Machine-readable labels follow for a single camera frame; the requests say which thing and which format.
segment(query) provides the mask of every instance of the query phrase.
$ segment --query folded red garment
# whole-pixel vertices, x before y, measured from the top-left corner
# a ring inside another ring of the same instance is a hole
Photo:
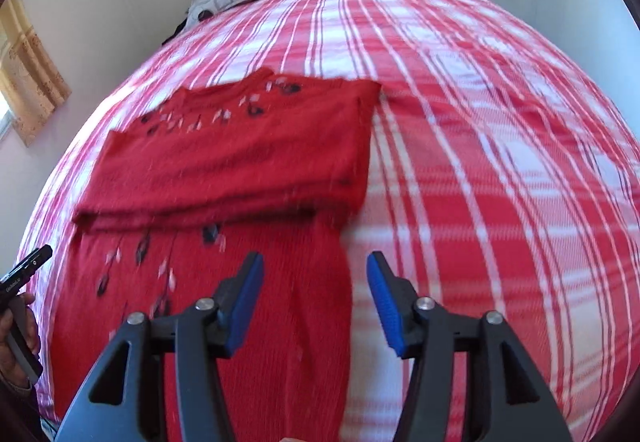
[[[364,200],[377,83],[261,69],[180,89],[112,132],[76,209],[50,344],[58,414],[127,314],[178,313],[264,256],[246,344],[220,364],[240,442],[335,442],[350,370],[340,228]],[[171,440],[180,440],[167,365]]]

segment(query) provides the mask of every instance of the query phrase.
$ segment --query silver bolt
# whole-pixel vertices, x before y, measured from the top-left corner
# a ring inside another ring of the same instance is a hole
[[[415,305],[420,310],[433,310],[436,308],[436,301],[431,297],[420,297],[415,302]]]
[[[491,325],[499,325],[504,321],[504,317],[498,311],[492,310],[486,315],[486,322]]]
[[[210,297],[201,297],[196,301],[196,310],[211,310],[215,305]]]
[[[142,312],[133,312],[127,317],[127,323],[130,325],[141,325],[145,320],[145,315]]]

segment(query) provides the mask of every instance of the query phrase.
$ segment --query floral curtain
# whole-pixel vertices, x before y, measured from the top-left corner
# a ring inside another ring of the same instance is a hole
[[[71,93],[20,0],[5,0],[0,6],[0,92],[27,146]]]

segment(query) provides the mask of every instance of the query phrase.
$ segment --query person's hand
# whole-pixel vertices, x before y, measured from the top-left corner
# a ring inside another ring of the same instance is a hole
[[[27,305],[27,335],[24,340],[33,355],[37,356],[40,353],[38,324],[36,323],[36,316],[34,316],[33,311],[28,307],[28,305],[36,301],[36,297],[33,294],[20,294],[20,297],[24,301],[24,304]],[[14,386],[18,388],[28,388],[29,380],[27,379],[27,375],[18,365],[14,353],[7,344],[7,337],[13,323],[14,314],[9,309],[5,310],[4,314],[0,316],[0,373]]]

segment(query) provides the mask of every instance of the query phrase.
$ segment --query red and white plaid blanket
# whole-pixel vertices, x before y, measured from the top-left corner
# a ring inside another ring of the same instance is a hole
[[[55,253],[31,286],[45,333],[44,412],[54,416],[65,378],[48,367],[47,345],[70,218],[107,132],[179,86],[263,65],[383,85],[367,200],[343,235],[354,285],[343,440],[391,440],[410,376],[372,303],[372,250],[449,311],[503,312],[574,438],[592,436],[640,362],[640,148],[572,61],[487,0],[261,0],[175,39],[105,99],[47,181],[20,248],[48,243]]]

